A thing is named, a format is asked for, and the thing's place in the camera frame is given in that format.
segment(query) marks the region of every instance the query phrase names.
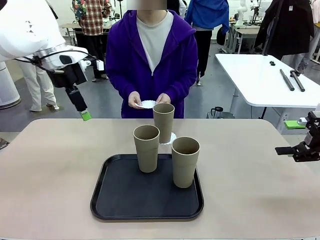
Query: workbench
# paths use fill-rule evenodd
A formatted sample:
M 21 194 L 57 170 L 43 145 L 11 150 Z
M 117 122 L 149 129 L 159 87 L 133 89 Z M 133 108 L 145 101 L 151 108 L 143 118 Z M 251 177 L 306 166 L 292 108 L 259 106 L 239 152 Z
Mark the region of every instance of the workbench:
M 216 54 L 215 56 L 235 86 L 230 112 L 236 117 L 240 94 L 250 106 L 283 108 L 279 113 L 280 119 L 276 127 L 281 133 L 285 128 L 284 121 L 290 119 L 290 109 L 315 109 L 320 103 L 320 85 L 301 74 L 299 80 L 305 88 L 305 91 L 301 92 L 293 77 L 290 77 L 290 71 L 293 69 L 271 55 Z M 280 69 L 292 83 L 294 91 L 289 90 L 280 74 Z
M 90 201 L 104 161 L 134 154 L 152 119 L 40 119 L 0 152 L 0 239 L 303 239 L 320 236 L 320 179 L 278 156 L 288 143 L 258 119 L 175 119 L 200 143 L 204 208 L 191 221 L 101 221 Z M 159 153 L 171 153 L 160 145 Z
M 70 44 L 72 44 L 73 46 L 74 46 L 75 44 L 74 44 L 73 38 L 71 37 L 71 33 L 74 33 L 74 34 L 83 34 L 82 31 L 76 31 L 76 30 L 75 30 L 75 29 L 81 29 L 81 26 L 80 26 L 78 23 L 65 23 L 65 24 L 60 25 L 59 27 L 62 28 L 62 29 L 66 29 L 66 33 L 67 33 L 67 35 L 68 35 Z M 110 25 L 110 26 L 104 26 L 104 27 L 103 27 L 103 34 L 104 34 L 104 35 L 108 34 L 109 29 L 110 29 L 111 27 L 112 27 L 112 25 Z
M 255 39 L 258 35 L 260 26 L 256 25 L 235 25 L 231 24 L 229 31 L 228 31 L 228 37 L 225 39 L 224 47 L 222 50 L 226 54 L 234 54 L 236 53 L 236 47 L 237 43 L 239 43 L 238 51 L 237 53 L 240 54 L 242 43 L 244 39 Z M 250 48 L 250 51 L 252 52 L 252 49 L 254 47 L 255 41 L 252 41 L 252 46 Z

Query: brown tumbler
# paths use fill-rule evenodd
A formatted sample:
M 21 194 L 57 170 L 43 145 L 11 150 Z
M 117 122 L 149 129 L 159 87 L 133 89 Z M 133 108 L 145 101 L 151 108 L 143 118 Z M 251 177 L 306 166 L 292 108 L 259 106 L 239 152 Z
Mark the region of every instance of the brown tumbler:
M 194 180 L 200 144 L 191 137 L 183 136 L 174 140 L 171 148 L 173 182 L 179 188 L 188 188 Z
M 153 107 L 154 125 L 160 130 L 159 142 L 166 144 L 171 140 L 175 107 L 169 103 L 159 103 Z
M 151 173 L 157 168 L 160 131 L 152 125 L 138 126 L 133 131 L 139 169 Z

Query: neck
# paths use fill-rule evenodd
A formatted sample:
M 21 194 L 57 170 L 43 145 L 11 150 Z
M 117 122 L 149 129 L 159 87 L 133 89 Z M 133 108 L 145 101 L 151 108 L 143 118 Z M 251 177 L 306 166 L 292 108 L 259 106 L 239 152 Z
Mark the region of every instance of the neck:
M 137 17 L 146 25 L 152 26 L 160 23 L 167 15 L 166 10 L 138 10 Z

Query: tray rim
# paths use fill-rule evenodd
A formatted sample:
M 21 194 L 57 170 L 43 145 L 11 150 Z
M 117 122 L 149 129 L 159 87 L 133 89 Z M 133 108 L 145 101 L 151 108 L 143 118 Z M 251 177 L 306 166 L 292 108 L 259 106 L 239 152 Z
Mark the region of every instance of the tray rim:
M 112 156 L 108 157 L 103 162 L 101 170 L 99 172 L 99 176 L 98 176 L 96 185 L 94 187 L 92 198 L 91 198 L 91 201 L 90 201 L 90 210 L 91 210 L 93 216 L 95 216 L 96 218 L 98 218 L 100 220 L 119 220 L 119 221 L 121 221 L 121 220 L 193 220 L 196 217 L 198 217 L 198 215 L 204 209 L 205 201 L 204 201 L 204 196 L 203 196 L 203 193 L 202 193 L 202 188 L 201 188 L 201 184 L 200 184 L 200 179 L 199 179 L 199 174 L 198 174 L 198 168 L 197 167 L 195 168 L 195 171 L 194 171 L 194 181 L 193 181 L 194 183 L 193 184 L 195 184 L 196 195 L 197 195 L 197 198 L 198 198 L 198 201 L 199 201 L 199 208 L 192 215 L 183 216 L 183 217 L 176 217 L 176 216 L 145 217 L 145 216 L 143 216 L 143 217 L 139 217 L 139 218 L 137 218 L 137 217 L 128 217 L 128 216 L 126 216 L 126 217 L 104 217 L 104 216 L 100 215 L 97 212 L 97 209 L 96 209 L 97 199 L 99 197 L 99 194 L 97 194 L 97 191 L 100 193 L 101 185 L 102 185 L 102 182 L 105 179 L 105 175 L 106 175 L 105 172 L 108 169 L 108 165 L 107 164 L 109 164 L 109 161 L 112 158 L 116 158 L 116 157 L 119 157 L 119 156 L 136 156 L 136 155 L 137 154 L 134 154 L 134 153 L 115 154 L 115 155 L 112 155 Z M 162 158 L 166 157 L 167 159 L 168 158 L 172 159 L 172 154 L 170 154 L 170 153 L 159 153 L 158 154 L 158 158 L 159 157 L 160 158 L 161 157 Z

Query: hand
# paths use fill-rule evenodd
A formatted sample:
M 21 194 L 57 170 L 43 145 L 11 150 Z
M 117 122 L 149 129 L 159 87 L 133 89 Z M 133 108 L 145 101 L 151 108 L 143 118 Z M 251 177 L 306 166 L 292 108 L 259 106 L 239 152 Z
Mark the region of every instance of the hand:
M 171 99 L 168 94 L 161 93 L 158 99 L 155 101 L 155 104 L 170 104 Z
M 134 109 L 143 109 L 142 107 L 138 107 L 136 105 L 136 104 L 138 104 L 139 106 L 142 106 L 140 94 L 137 91 L 133 91 L 132 93 L 130 93 L 129 98 L 128 98 L 128 103 L 129 103 L 129 106 Z

